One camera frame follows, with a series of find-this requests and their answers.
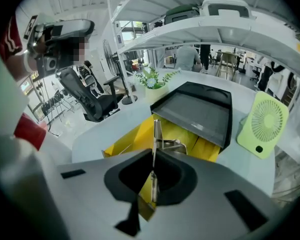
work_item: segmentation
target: standing fan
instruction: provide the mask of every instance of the standing fan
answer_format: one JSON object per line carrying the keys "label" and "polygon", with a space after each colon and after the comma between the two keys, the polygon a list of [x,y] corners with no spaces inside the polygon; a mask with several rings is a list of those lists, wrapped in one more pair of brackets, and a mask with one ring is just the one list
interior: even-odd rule
{"label": "standing fan", "polygon": [[120,65],[118,63],[117,64],[115,63],[113,54],[111,52],[111,48],[110,48],[109,42],[106,39],[103,40],[103,51],[104,51],[104,56],[105,56],[106,63],[108,64],[108,67],[110,69],[111,74],[114,77],[116,77],[116,76],[120,76],[121,77],[122,84],[123,84],[125,93],[127,95],[127,97],[125,97],[125,98],[122,99],[122,101],[121,101],[122,104],[123,105],[131,104],[132,100],[131,100],[131,97],[129,96],[129,92],[128,92],[128,89],[127,89],[126,84],[125,84],[125,80],[124,80],[124,76],[123,76],[121,67],[120,67]]}
{"label": "standing fan", "polygon": [[259,91],[236,139],[238,144],[261,159],[267,158],[284,131],[288,116],[286,105]]}

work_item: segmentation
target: white pot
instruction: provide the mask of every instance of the white pot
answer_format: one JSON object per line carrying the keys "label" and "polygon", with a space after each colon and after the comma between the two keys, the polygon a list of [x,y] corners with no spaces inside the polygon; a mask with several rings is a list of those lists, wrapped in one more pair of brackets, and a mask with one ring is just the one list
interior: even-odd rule
{"label": "white pot", "polygon": [[153,104],[169,93],[168,85],[165,84],[159,89],[149,89],[145,87],[145,99],[149,104]]}

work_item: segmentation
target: black mesh chair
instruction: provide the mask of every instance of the black mesh chair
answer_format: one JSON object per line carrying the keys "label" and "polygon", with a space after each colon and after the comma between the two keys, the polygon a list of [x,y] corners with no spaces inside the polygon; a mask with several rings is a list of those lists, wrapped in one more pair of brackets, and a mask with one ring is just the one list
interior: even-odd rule
{"label": "black mesh chair", "polygon": [[116,94],[114,87],[114,82],[119,76],[115,76],[104,83],[105,86],[110,86],[111,95],[101,95],[98,98],[90,92],[89,88],[83,85],[72,68],[64,69],[59,77],[62,86],[68,93],[75,97],[84,108],[86,112],[84,117],[88,121],[102,121],[105,117],[110,115],[109,112],[118,108],[118,102],[124,97],[123,93]]}

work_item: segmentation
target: green fan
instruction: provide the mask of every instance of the green fan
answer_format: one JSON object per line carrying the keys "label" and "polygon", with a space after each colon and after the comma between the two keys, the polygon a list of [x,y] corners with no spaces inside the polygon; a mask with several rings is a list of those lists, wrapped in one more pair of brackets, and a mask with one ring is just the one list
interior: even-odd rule
{"label": "green fan", "polygon": [[288,116],[287,106],[259,91],[236,141],[259,158],[265,159],[275,148]]}

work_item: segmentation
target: potted plant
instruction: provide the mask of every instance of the potted plant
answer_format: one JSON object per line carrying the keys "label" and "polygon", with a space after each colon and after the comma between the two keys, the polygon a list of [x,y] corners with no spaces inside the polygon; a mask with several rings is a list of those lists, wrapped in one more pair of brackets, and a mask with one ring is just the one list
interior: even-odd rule
{"label": "potted plant", "polygon": [[153,67],[148,67],[142,70],[141,74],[136,74],[135,77],[139,80],[140,84],[145,86],[145,98],[153,104],[161,99],[169,92],[167,83],[171,80],[172,76],[180,71],[166,73],[162,80],[159,80],[159,72]]}

